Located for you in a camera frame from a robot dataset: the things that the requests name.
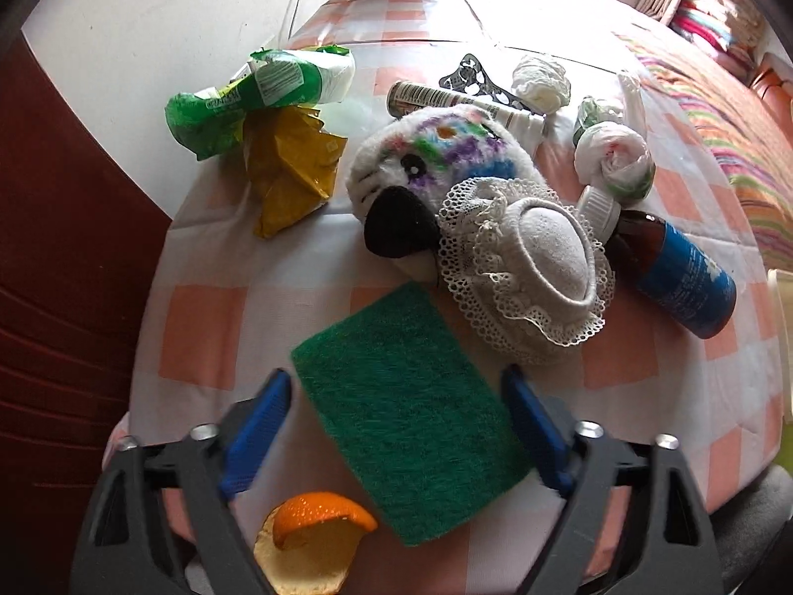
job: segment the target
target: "brown bottle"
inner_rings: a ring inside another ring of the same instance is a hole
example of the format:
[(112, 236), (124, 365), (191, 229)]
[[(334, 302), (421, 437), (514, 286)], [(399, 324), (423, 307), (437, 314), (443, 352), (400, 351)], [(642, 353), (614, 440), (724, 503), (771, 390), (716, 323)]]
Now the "brown bottle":
[(617, 278), (636, 287), (702, 339), (719, 333), (735, 309), (735, 282), (672, 224), (624, 210), (587, 186), (578, 200)]

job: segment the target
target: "striped blanket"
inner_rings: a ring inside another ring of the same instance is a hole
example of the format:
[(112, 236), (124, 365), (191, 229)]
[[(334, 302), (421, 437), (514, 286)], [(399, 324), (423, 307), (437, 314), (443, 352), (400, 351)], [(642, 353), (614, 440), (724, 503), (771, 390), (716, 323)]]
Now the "striped blanket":
[(727, 174), (767, 269), (793, 270), (793, 148), (760, 101), (671, 32), (618, 35), (687, 114)]

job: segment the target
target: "yellow plastic bag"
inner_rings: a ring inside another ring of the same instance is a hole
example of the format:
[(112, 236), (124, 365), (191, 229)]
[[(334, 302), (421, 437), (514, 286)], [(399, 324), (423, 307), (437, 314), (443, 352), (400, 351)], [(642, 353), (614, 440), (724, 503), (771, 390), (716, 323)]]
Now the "yellow plastic bag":
[(346, 138), (324, 134), (318, 114), (316, 109), (290, 106), (259, 109), (245, 118), (245, 166), (262, 198), (256, 236), (272, 237), (333, 194)]

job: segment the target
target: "lace trim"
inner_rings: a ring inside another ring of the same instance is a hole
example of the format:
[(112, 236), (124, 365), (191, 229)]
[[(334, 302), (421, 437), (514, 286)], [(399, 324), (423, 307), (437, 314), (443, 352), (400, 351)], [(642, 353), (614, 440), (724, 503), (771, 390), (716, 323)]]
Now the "lace trim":
[(439, 211), (439, 268), (463, 315), (485, 342), (522, 361), (545, 364), (604, 327), (614, 276), (587, 220), (576, 208), (564, 206), (592, 243), (597, 300), (584, 320), (569, 324), (554, 322), (534, 304), (498, 251), (500, 219), (510, 203), (527, 196), (562, 205), (554, 190), (529, 180), (474, 178), (451, 188)]

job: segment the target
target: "parrot beak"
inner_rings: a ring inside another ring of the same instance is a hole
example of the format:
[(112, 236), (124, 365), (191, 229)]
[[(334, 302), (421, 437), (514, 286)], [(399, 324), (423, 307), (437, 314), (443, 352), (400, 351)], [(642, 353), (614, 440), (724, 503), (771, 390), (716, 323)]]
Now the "parrot beak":
[(384, 188), (363, 226), (371, 253), (391, 259), (422, 250), (438, 250), (441, 231), (435, 215), (413, 192), (399, 185)]

